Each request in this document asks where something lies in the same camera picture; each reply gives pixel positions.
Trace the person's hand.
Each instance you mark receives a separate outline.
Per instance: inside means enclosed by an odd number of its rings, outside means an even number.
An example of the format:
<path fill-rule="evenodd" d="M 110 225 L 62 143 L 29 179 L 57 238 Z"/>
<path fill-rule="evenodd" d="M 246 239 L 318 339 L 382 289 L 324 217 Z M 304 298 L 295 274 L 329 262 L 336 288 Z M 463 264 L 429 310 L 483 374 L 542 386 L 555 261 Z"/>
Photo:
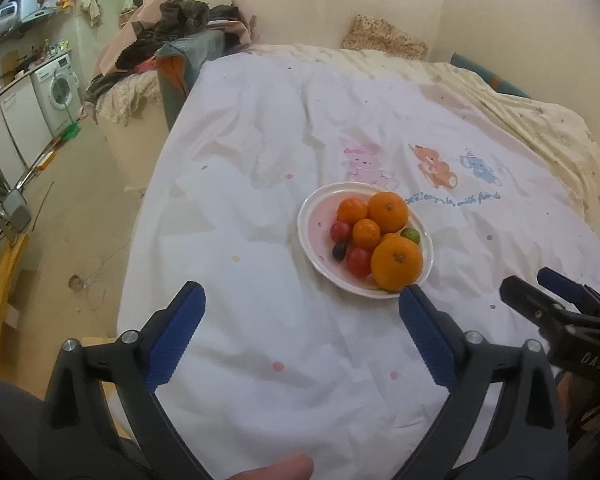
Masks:
<path fill-rule="evenodd" d="M 306 454 L 295 454 L 269 466 L 234 474 L 229 480 L 309 480 L 313 472 L 314 461 Z"/>

